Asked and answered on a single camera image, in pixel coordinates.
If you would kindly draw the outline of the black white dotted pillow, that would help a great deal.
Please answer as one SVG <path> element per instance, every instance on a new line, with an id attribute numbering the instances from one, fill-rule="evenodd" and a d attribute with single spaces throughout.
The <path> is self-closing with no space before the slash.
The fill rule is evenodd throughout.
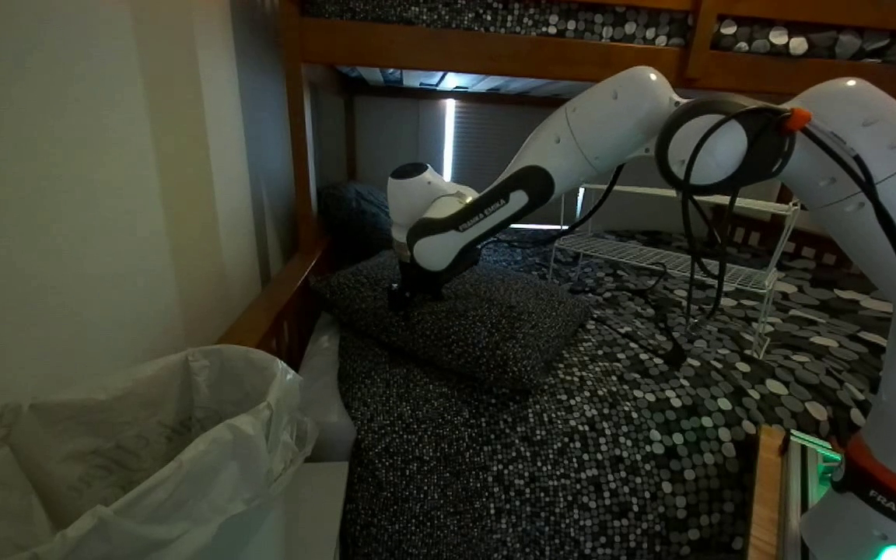
<path id="1" fill-rule="evenodd" d="M 394 294 L 401 263 L 389 251 L 314 281 L 339 326 L 367 347 L 425 371 L 529 390 L 590 318 L 583 299 L 534 276 L 480 264 L 440 296 Z"/>

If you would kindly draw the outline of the dark plain pillow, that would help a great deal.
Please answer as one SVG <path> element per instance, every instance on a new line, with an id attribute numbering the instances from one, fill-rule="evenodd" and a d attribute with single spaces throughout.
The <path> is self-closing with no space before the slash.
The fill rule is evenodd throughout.
<path id="1" fill-rule="evenodd" d="M 345 268 L 392 248 L 387 193 L 358 181 L 317 188 L 317 213 Z"/>

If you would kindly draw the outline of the white mattress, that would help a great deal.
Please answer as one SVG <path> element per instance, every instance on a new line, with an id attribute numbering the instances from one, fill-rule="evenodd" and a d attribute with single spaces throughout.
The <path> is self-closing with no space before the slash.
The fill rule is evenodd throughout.
<path id="1" fill-rule="evenodd" d="M 348 462 L 358 430 L 339 393 L 339 326 L 321 314 L 303 353 L 299 375 L 301 408 L 319 430 L 310 462 Z"/>

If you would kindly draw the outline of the window blind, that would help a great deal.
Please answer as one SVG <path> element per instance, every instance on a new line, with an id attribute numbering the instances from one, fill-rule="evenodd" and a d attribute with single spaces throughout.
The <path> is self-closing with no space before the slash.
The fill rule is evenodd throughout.
<path id="1" fill-rule="evenodd" d="M 479 192 L 490 187 L 554 110 L 458 100 L 454 106 L 450 180 Z"/>

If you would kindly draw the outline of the black white dotted bedspread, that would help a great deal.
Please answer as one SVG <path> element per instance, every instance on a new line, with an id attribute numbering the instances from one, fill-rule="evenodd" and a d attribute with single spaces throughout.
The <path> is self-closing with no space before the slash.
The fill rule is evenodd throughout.
<path id="1" fill-rule="evenodd" d="M 751 354 L 753 294 L 608 260 L 575 266 L 509 228 L 490 264 L 557 285 L 590 318 L 529 390 L 425 371 L 339 326 L 339 393 L 358 430 L 342 560 L 737 559 L 761 425 L 840 443 L 864 425 L 892 305 L 867 277 L 782 260 Z"/>

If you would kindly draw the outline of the dotted upper bunk bedding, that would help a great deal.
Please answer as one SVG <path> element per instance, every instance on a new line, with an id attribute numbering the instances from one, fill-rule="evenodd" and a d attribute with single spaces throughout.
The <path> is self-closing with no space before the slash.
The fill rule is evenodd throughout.
<path id="1" fill-rule="evenodd" d="M 328 20 L 687 47 L 691 12 L 558 0 L 301 0 L 306 16 Z M 719 52 L 896 65 L 896 30 L 721 15 L 712 26 Z"/>

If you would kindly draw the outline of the bin with white plastic bag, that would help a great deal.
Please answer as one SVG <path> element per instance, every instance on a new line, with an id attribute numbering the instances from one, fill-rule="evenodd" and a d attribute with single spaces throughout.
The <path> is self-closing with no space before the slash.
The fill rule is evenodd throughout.
<path id="1" fill-rule="evenodd" d="M 280 560 L 317 436 L 302 385 L 207 346 L 1 404 L 0 560 Z"/>

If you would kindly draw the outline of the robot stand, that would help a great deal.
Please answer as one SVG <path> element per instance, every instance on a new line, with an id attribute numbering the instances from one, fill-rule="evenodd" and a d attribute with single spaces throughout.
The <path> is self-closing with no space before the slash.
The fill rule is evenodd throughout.
<path id="1" fill-rule="evenodd" d="M 840 461 L 836 444 L 761 426 L 743 560 L 818 560 L 803 539 L 803 515 L 831 487 Z"/>

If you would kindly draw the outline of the wooden bunk bed frame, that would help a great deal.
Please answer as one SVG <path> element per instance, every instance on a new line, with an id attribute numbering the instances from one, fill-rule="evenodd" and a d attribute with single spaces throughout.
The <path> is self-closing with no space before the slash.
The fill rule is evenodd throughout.
<path id="1" fill-rule="evenodd" d="M 604 44 L 511 34 L 327 20 L 303 14 L 302 0 L 281 0 L 277 15 L 294 163 L 294 261 L 274 277 L 222 334 L 222 345 L 259 348 L 298 366 L 320 314 L 306 278 L 330 269 L 330 241 L 314 208 L 310 85 L 332 86 L 333 67 L 353 63 L 404 70 L 444 70 L 563 81 L 597 81 L 623 68 L 651 66 L 685 89 L 758 95 L 799 92 L 822 79 L 856 75 L 896 98 L 896 65 L 793 59 L 713 50 L 712 28 L 721 16 L 896 30 L 896 0 L 597 0 L 693 15 L 686 47 Z"/>

